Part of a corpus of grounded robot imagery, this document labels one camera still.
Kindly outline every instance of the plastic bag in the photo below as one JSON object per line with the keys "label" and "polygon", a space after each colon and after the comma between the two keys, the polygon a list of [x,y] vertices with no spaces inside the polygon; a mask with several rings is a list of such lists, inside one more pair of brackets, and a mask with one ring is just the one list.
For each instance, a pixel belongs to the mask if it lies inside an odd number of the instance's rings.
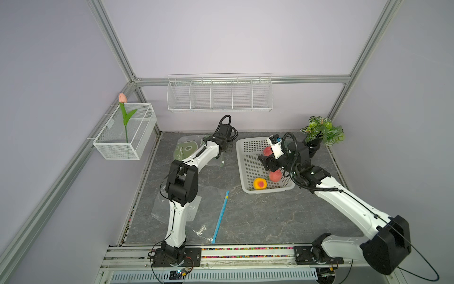
{"label": "plastic bag", "polygon": [[[167,196],[165,186],[161,188],[161,192]],[[189,220],[186,222],[186,238],[189,243],[200,242],[200,238],[204,239],[205,243],[211,242],[225,195],[224,189],[199,185],[197,196],[190,204]],[[160,193],[156,196],[151,215],[162,223],[169,223],[169,200],[162,197]]]}
{"label": "plastic bag", "polygon": [[[178,139],[177,146],[173,152],[173,158],[179,161],[184,160],[204,145],[203,138],[210,135],[190,135]],[[224,153],[219,158],[211,159],[206,166],[224,166]]]}

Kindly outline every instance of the white wire basket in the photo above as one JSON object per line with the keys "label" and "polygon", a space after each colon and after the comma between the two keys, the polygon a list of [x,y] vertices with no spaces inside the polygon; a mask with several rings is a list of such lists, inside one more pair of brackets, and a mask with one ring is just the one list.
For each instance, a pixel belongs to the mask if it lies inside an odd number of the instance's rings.
{"label": "white wire basket", "polygon": [[171,112],[251,111],[273,109],[271,75],[170,78]]}
{"label": "white wire basket", "polygon": [[117,106],[93,141],[93,145],[107,160],[139,160],[156,124],[156,114],[151,104],[125,103],[124,108],[127,112],[137,109],[127,125],[129,143],[126,143],[120,106]]}

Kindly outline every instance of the gray marble surface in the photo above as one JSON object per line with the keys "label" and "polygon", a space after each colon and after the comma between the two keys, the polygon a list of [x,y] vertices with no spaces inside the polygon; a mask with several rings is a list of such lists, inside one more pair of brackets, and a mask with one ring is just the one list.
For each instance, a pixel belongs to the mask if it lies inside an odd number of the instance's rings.
{"label": "gray marble surface", "polygon": [[[150,174],[136,206],[136,212],[125,245],[153,245],[162,240],[167,224],[151,215],[158,188],[168,174],[173,161],[173,151],[187,133],[164,133],[154,158]],[[270,136],[269,132],[243,132],[238,139]],[[295,132],[302,141],[304,135]],[[203,195],[193,222],[186,226],[187,244],[208,244],[214,234],[223,196],[230,191],[224,217],[216,238],[217,244],[285,244],[311,243],[322,233],[338,236],[362,236],[362,232],[331,204],[311,194],[306,189],[247,194],[241,189],[235,142],[231,153],[225,155],[223,167],[205,166],[199,174],[199,184],[219,188],[216,193]],[[336,169],[327,149],[322,146],[311,159],[338,179]],[[219,209],[209,206],[220,204]]]}

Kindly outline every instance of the black pot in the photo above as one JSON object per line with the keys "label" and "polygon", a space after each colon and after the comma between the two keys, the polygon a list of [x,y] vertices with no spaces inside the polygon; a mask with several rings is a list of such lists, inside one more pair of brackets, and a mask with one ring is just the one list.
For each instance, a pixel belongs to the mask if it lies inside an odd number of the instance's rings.
{"label": "black pot", "polygon": [[314,139],[312,141],[306,142],[306,139],[304,139],[303,143],[308,147],[309,149],[309,158],[312,158],[315,155],[315,152],[317,152],[318,149],[320,149],[321,145],[321,139]]}

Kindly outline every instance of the blue plastic strip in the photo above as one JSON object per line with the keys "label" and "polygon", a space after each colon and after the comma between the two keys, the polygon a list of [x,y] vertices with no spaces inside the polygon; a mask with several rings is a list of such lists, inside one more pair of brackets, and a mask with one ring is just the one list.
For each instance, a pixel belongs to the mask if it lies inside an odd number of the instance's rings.
{"label": "blue plastic strip", "polygon": [[222,206],[221,214],[219,215],[219,219],[217,220],[216,230],[214,230],[213,240],[211,241],[212,244],[215,243],[217,232],[219,231],[219,226],[221,226],[221,221],[222,221],[222,217],[224,216],[224,210],[226,209],[229,192],[230,192],[229,190],[227,190],[227,192],[226,192],[226,197],[224,199],[224,205]]}

